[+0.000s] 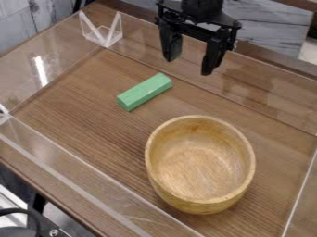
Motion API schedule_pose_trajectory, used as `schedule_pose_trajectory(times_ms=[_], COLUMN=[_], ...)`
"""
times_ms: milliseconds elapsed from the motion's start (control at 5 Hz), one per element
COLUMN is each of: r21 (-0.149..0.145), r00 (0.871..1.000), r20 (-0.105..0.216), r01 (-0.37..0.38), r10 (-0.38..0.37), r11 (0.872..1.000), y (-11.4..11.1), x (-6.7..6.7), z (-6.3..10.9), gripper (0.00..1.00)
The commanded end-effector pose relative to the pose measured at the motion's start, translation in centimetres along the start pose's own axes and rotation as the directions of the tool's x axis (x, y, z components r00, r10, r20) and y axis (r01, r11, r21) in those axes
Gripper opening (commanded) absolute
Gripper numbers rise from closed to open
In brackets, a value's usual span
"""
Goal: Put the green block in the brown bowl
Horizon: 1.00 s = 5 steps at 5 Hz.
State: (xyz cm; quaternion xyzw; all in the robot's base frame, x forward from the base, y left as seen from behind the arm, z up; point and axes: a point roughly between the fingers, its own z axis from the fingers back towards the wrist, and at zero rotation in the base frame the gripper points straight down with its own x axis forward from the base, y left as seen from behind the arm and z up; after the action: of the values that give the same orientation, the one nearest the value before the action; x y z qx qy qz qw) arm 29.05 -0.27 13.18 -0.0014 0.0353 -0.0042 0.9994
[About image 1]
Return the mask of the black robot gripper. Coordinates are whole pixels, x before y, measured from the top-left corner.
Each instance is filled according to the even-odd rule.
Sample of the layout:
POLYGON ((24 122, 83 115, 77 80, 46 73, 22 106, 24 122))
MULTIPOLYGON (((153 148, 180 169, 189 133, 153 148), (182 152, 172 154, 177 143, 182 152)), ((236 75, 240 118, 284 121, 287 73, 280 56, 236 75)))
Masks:
POLYGON ((201 74, 208 76, 220 67, 225 51, 234 49, 241 23, 224 11, 225 0, 158 0, 157 24, 162 54, 173 62, 182 53, 182 35, 208 42, 201 74), (226 42, 210 37, 228 32, 226 42))

